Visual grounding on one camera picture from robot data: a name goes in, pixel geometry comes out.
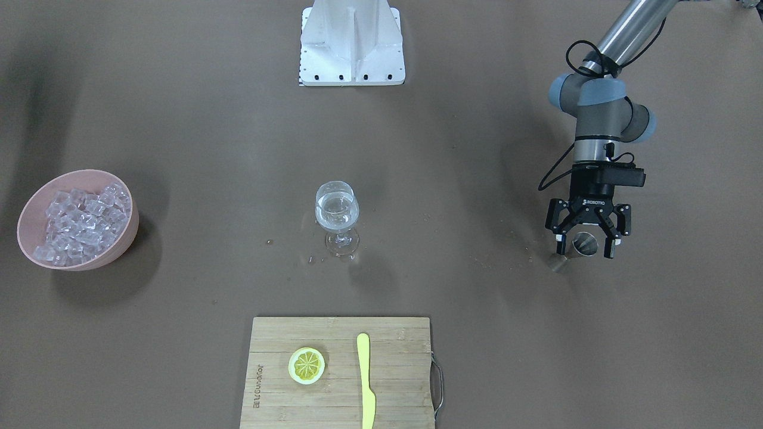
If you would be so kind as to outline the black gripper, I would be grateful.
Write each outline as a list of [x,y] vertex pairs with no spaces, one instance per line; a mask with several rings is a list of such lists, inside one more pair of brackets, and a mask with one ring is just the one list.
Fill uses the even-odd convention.
[[612,260],[624,237],[631,234],[631,204],[613,203],[616,185],[575,185],[570,182],[569,200],[550,199],[545,228],[555,235],[556,254],[565,254],[567,233],[576,225],[591,223],[602,227],[607,237],[604,257]]

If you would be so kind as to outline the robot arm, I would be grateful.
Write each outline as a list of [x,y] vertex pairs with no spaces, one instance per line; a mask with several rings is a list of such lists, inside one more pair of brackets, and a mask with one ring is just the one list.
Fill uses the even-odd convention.
[[619,186],[643,187],[646,174],[634,161],[624,162],[619,147],[651,138],[657,118],[630,99],[619,76],[656,41],[675,5],[630,2],[600,42],[583,41],[590,51],[581,64],[550,85],[550,102],[576,120],[574,142],[567,149],[574,155],[565,172],[569,196],[551,199],[545,220],[558,255],[566,253],[567,235],[578,225],[602,229],[608,259],[631,234],[632,207],[615,204],[614,193]]

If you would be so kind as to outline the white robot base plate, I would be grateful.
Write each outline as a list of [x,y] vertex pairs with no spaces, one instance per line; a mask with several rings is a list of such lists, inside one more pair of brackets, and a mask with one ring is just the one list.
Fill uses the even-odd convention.
[[300,23],[300,85],[404,84],[401,14],[389,2],[315,1]]

